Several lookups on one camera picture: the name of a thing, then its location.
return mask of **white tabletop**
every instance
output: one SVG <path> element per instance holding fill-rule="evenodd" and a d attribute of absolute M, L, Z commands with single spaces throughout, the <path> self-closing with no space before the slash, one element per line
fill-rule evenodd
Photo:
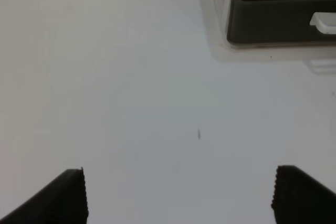
<path fill-rule="evenodd" d="M 275 223 L 281 164 L 336 189 L 336 76 L 302 62 L 335 48 L 224 49 L 212 0 L 0 6 L 0 217 L 81 166 L 89 223 Z"/>

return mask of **black drawer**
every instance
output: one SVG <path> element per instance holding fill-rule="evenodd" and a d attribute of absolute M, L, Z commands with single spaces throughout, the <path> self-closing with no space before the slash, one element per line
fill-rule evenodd
<path fill-rule="evenodd" d="M 227 40 L 236 45 L 334 42 L 310 26 L 315 12 L 336 13 L 336 0 L 232 0 Z"/>

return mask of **drawer handle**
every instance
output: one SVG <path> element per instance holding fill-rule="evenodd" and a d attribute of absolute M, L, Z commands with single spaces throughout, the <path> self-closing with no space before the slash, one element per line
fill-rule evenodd
<path fill-rule="evenodd" d="M 323 34 L 336 34 L 336 13 L 314 13 L 310 25 Z"/>

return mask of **white table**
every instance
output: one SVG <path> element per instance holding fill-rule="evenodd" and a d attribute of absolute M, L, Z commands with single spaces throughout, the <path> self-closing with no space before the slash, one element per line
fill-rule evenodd
<path fill-rule="evenodd" d="M 275 223 L 281 164 L 336 189 L 336 76 L 302 62 L 335 48 L 224 49 L 212 0 L 0 6 L 0 217 L 81 166 L 89 223 Z"/>

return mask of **plastic drawer organizer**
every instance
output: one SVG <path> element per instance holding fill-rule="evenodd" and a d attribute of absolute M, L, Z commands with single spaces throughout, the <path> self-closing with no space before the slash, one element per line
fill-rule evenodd
<path fill-rule="evenodd" d="M 336 0 L 215 0 L 231 45 L 336 43 Z"/>

